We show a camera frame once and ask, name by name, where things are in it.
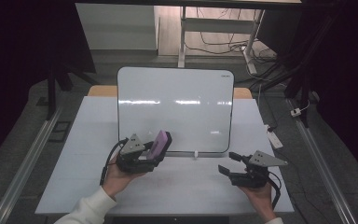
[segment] human hand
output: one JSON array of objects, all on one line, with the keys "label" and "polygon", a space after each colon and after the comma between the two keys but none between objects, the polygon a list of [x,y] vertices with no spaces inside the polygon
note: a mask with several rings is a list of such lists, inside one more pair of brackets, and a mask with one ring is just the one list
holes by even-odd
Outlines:
[{"label": "human hand", "polygon": [[269,222],[276,217],[271,203],[271,185],[267,183],[263,188],[260,189],[249,189],[246,187],[240,188],[246,196],[248,196],[249,201],[254,207],[258,215],[263,218],[264,222]]},{"label": "human hand", "polygon": [[111,198],[114,198],[116,194],[126,188],[129,183],[138,176],[144,174],[128,174],[121,172],[116,165],[117,154],[109,162],[109,166],[106,173],[106,178],[103,182],[103,190]]}]

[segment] white sleeve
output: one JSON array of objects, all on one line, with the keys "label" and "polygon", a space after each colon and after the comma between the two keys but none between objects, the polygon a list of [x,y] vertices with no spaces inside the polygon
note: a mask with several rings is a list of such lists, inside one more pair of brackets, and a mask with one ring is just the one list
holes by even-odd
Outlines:
[{"label": "white sleeve", "polygon": [[103,223],[106,213],[116,206],[116,202],[106,194],[100,187],[94,194],[87,198],[82,198],[77,203],[75,209],[70,214],[60,218],[57,224],[72,223]]},{"label": "white sleeve", "polygon": [[266,224],[283,224],[283,221],[280,217],[275,217],[269,222],[266,222]]}]

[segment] white wall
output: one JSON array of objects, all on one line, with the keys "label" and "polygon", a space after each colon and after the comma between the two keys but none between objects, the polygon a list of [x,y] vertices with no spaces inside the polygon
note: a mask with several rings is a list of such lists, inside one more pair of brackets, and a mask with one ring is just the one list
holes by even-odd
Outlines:
[{"label": "white wall", "polygon": [[76,4],[90,49],[157,49],[155,7]]}]

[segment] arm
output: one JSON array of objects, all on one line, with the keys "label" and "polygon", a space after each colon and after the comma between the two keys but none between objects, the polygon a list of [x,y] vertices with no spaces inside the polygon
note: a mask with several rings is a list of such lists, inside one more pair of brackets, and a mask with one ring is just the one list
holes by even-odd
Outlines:
[{"label": "arm", "polygon": [[116,166],[116,157],[109,162],[109,169],[103,185],[91,196],[80,199],[74,211],[60,218],[56,222],[57,224],[102,224],[104,222],[106,213],[117,204],[115,195],[126,188],[134,178],[144,175],[130,175],[121,172]]},{"label": "arm", "polygon": [[258,215],[266,222],[266,224],[283,224],[280,217],[276,217],[271,202],[271,185],[266,184],[260,189],[248,189],[239,187],[248,196],[249,201],[254,207]]}]

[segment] metal frame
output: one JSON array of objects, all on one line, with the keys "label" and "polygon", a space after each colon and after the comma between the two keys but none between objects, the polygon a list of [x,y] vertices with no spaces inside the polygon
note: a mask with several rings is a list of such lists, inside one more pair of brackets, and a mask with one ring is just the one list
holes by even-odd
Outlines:
[{"label": "metal frame", "polygon": [[186,7],[181,7],[181,39],[178,56],[178,67],[185,67],[185,36],[189,32],[210,32],[210,33],[230,33],[230,34],[247,34],[250,35],[248,44],[243,50],[243,56],[251,75],[257,74],[255,65],[250,55],[252,46],[255,42],[255,36],[260,26],[264,10],[261,10],[254,21],[235,21],[235,20],[218,20],[218,19],[200,19],[187,18]]},{"label": "metal frame", "polygon": [[[293,100],[286,100],[286,103],[290,108],[295,108],[295,103]],[[348,202],[346,201],[341,189],[339,188],[336,179],[333,177],[327,162],[324,160],[324,156],[322,155],[318,144],[313,138],[310,129],[306,127],[300,119],[296,119],[296,125],[300,130],[301,136],[307,145],[307,149],[310,152],[313,162],[319,171],[319,175],[321,176],[324,185],[326,186],[327,191],[333,200],[334,206],[336,207],[342,222],[345,224],[357,223],[356,218],[354,217]]]},{"label": "metal frame", "polygon": [[48,141],[48,137],[62,112],[66,98],[67,93],[64,92],[60,99],[60,104],[58,105],[57,110],[52,115],[50,120],[46,120],[43,123],[42,128],[37,134],[37,137],[31,145],[27,155],[25,156],[25,159],[22,161],[19,170],[17,171],[16,175],[13,177],[13,180],[8,186],[7,191],[0,202],[0,223],[7,222],[7,219],[10,216],[10,213],[13,210],[16,201],[19,199],[22,189],[24,188],[28,180],[28,177],[34,169],[36,161],[39,158],[43,147]]}]

